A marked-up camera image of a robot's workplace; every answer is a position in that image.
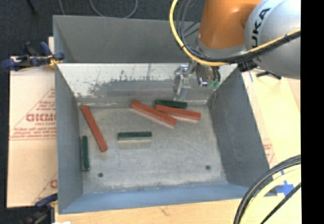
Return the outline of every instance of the blue clamp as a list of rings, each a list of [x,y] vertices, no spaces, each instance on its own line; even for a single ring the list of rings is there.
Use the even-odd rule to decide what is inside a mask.
[[[57,201],[57,194],[52,194],[42,200],[36,202],[35,211],[32,215],[25,217],[19,224],[52,224],[55,221],[54,208],[50,205],[52,202]]]
[[[45,42],[40,44],[41,53],[33,49],[30,42],[27,42],[23,48],[23,55],[15,59],[9,58],[1,62],[1,67],[4,70],[18,71],[21,69],[36,67],[41,65],[54,66],[56,63],[62,62],[65,58],[64,53],[59,52],[53,54],[49,46]]]

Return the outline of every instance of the orange wooden block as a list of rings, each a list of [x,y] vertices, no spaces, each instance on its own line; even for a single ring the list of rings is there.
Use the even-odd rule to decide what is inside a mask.
[[[108,146],[107,146],[107,144],[106,144],[106,142],[105,142],[98,126],[97,126],[95,119],[93,118],[93,116],[91,114],[89,107],[86,105],[82,105],[81,111],[82,111],[83,115],[85,116],[86,121],[87,121],[96,141],[97,141],[100,151],[105,152],[108,149]]]
[[[163,105],[156,105],[155,109],[158,111],[161,111],[163,113],[166,113],[166,114],[169,114],[169,115],[172,115],[175,117],[184,118],[184,119],[198,121],[201,118],[201,113],[186,110],[186,109],[173,108],[173,107],[168,107],[168,106],[163,106]]]
[[[169,116],[169,115],[166,115],[164,113],[162,113],[161,111],[157,111],[149,106],[146,106],[138,101],[132,101],[132,104],[131,104],[131,108],[141,112],[141,113],[144,113],[156,120],[159,120],[161,122],[164,122],[172,127],[174,127],[177,123],[177,119]]]

